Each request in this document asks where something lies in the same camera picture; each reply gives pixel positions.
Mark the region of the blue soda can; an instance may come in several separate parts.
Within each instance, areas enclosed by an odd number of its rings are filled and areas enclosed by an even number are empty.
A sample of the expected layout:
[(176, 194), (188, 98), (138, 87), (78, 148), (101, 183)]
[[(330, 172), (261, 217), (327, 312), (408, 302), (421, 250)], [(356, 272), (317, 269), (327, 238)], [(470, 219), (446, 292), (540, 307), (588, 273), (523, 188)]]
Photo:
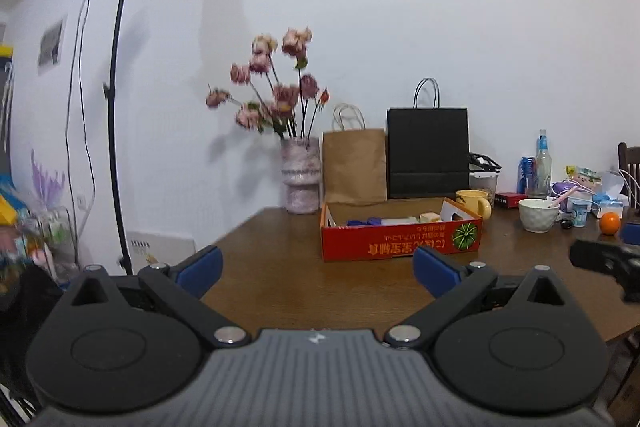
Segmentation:
[(534, 191), (536, 184), (536, 158), (523, 156), (518, 163), (518, 194), (528, 195)]

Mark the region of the clear plastic bottle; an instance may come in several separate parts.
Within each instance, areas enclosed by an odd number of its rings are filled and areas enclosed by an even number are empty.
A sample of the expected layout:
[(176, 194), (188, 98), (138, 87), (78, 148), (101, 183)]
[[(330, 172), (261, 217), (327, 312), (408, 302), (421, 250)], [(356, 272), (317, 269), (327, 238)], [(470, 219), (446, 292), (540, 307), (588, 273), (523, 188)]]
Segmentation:
[(551, 187), (552, 159), (549, 153), (546, 129), (539, 131), (535, 157), (535, 183), (533, 194), (538, 198), (547, 198)]

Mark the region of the red small box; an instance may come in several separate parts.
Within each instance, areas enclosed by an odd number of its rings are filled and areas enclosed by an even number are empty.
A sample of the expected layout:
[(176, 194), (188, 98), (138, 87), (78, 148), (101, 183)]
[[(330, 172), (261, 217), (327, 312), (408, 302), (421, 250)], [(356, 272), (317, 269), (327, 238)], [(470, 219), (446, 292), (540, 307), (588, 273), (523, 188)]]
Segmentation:
[(495, 206), (504, 209), (518, 208), (518, 203), (527, 198), (526, 194), (520, 193), (496, 193)]

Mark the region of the pink marbled vase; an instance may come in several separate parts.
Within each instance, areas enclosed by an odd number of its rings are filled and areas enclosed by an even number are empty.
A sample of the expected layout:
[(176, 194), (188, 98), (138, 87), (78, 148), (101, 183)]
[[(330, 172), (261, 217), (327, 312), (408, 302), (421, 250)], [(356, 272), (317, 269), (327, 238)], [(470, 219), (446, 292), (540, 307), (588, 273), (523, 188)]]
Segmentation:
[(281, 173), (285, 186), (285, 209), (308, 215), (320, 208), (322, 165), (318, 138), (281, 142)]

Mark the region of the dried pink flowers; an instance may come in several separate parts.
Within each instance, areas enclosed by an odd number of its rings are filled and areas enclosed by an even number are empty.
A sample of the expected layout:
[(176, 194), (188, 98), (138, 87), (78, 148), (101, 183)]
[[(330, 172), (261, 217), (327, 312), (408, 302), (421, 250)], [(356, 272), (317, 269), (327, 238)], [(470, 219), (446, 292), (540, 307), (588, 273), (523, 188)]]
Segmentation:
[[(256, 36), (248, 62), (234, 63), (229, 70), (231, 83), (250, 89), (253, 98), (242, 101), (228, 90), (209, 88), (206, 107), (235, 106), (235, 124), (245, 130), (270, 130), (281, 140), (309, 139), (318, 113), (330, 99), (329, 91), (321, 88), (317, 78), (308, 72), (308, 49), (313, 36), (308, 27), (288, 28), (280, 39), (269, 34)], [(281, 80), (274, 62), (277, 53), (293, 61), (293, 82)]]

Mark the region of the yogurt cup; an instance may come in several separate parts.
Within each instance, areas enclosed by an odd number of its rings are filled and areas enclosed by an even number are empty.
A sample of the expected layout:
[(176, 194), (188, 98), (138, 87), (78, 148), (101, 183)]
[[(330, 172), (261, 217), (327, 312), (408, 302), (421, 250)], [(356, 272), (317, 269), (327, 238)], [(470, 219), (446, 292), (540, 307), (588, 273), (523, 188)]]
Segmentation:
[(585, 228), (587, 218), (591, 212), (592, 202), (583, 198), (570, 198), (570, 210), (574, 228)]

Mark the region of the black paper bag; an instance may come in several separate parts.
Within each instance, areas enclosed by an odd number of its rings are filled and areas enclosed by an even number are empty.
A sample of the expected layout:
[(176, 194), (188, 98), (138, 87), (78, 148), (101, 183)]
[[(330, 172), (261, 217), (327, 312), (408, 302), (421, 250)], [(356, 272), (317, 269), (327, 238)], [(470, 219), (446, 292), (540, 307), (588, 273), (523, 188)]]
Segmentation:
[(418, 82), (411, 106), (387, 111), (389, 199), (454, 196), (469, 186), (469, 155), (468, 111), (442, 107), (436, 79)]

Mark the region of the red cardboard box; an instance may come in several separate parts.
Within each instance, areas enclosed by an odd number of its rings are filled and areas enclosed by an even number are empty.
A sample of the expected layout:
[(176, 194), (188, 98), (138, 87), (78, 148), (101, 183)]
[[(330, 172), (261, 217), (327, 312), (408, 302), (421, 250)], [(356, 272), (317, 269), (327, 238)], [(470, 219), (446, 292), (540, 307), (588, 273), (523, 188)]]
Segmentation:
[[(424, 212), (442, 222), (420, 223)], [(323, 205), (322, 258), (326, 261), (381, 260), (411, 256), (428, 246), (444, 255), (476, 251), (483, 219), (446, 197), (392, 199), (367, 205)]]

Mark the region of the white ceramic bowl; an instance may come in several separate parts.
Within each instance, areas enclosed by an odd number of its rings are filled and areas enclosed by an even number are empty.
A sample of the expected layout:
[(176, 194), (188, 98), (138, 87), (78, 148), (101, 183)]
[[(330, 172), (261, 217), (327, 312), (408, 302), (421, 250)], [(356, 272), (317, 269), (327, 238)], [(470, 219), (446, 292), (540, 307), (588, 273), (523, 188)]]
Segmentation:
[(549, 232), (559, 213), (560, 205), (551, 200), (528, 198), (518, 202), (520, 221), (527, 232)]

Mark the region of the yellow mug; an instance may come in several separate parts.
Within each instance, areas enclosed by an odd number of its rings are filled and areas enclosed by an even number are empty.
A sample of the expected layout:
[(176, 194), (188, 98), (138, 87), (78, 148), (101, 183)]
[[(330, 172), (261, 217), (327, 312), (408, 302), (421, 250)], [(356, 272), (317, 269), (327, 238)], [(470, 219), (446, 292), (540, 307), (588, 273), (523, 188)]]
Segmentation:
[(460, 190), (456, 193), (456, 201), (483, 220), (488, 220), (492, 215), (492, 206), (487, 191), (473, 190), (472, 188)]

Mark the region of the dark wooden chair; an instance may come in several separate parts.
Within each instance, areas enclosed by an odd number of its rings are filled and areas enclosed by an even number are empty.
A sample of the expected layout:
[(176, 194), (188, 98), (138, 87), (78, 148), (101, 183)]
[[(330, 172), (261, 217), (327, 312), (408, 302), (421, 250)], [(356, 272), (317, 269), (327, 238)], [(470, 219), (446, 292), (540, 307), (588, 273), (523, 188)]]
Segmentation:
[(618, 170), (624, 179), (624, 193), (630, 207), (639, 211), (640, 147), (625, 142), (617, 145)]

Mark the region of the cream cube block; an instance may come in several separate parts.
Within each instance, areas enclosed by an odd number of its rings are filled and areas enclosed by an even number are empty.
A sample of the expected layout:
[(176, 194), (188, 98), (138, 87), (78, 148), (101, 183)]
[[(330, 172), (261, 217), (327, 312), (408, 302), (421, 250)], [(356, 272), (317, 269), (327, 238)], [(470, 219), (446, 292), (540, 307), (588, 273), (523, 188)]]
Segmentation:
[(424, 212), (419, 216), (420, 223), (437, 223), (442, 222), (442, 217), (437, 212)]

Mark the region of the brown paper bag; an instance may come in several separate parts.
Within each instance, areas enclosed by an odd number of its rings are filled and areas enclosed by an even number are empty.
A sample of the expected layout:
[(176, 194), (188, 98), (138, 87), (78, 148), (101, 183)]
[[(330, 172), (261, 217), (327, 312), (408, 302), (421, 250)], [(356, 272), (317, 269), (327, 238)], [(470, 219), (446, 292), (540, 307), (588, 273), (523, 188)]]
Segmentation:
[(324, 200), (332, 204), (385, 202), (386, 134), (369, 128), (361, 110), (340, 103), (332, 113), (332, 129), (323, 133)]

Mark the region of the orange fruit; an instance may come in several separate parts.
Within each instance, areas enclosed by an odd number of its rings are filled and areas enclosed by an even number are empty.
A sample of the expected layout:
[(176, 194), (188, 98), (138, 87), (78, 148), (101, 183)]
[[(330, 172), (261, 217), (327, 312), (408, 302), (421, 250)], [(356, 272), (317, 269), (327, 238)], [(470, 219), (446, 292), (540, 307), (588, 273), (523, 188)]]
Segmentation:
[(600, 217), (599, 229), (600, 233), (607, 236), (614, 236), (620, 231), (622, 219), (616, 212), (606, 212)]

